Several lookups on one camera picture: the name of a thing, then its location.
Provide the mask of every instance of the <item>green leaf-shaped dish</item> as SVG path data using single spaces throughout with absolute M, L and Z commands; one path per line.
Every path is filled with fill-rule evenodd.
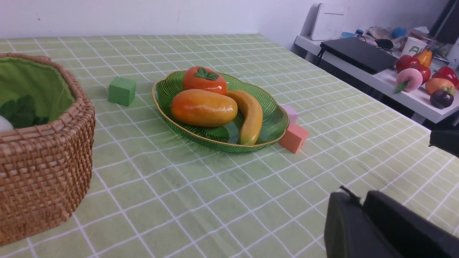
M 172 99 L 182 91 L 182 79 L 185 70 L 169 74 L 165 79 L 155 83 L 151 94 L 166 124 L 181 137 L 196 142 L 205 147 L 224 152 L 252 152 L 266 148 L 278 142 L 289 124 L 289 116 L 274 98 L 263 89 L 241 82 L 240 80 L 220 73 L 228 82 L 228 90 L 244 90 L 253 95 L 263 109 L 263 125 L 260 136 L 255 145 L 245 146 L 237 144 L 239 131 L 244 123 L 244 117 L 239 112 L 229 124 L 216 128 L 203 128 L 181 123 L 171 114 Z

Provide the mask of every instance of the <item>computer mouse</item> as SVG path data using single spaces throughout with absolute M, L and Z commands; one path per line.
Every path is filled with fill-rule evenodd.
M 375 39 L 376 44 L 378 44 L 378 47 L 383 48 L 383 49 L 392 49 L 394 47 L 394 44 L 390 39 Z

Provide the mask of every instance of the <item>banana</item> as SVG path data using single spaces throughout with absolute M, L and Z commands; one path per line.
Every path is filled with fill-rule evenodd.
M 237 103 L 244 115 L 244 124 L 239 134 L 239 144 L 254 145 L 260 136 L 263 124 L 263 109 L 258 100 L 243 90 L 230 90 L 226 94 Z

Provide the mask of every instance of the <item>white wall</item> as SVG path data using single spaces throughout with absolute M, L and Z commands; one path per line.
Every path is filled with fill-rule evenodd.
M 354 32 L 430 27 L 447 0 L 0 0 L 0 38 L 262 33 L 290 49 L 320 2 L 349 6 L 345 29 Z

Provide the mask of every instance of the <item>woven rattan basket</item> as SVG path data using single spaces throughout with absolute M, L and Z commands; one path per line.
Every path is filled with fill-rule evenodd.
M 0 246 L 59 226 L 91 179 L 95 110 L 75 77 L 50 58 L 0 53 L 57 69 L 75 103 L 51 123 L 0 132 Z

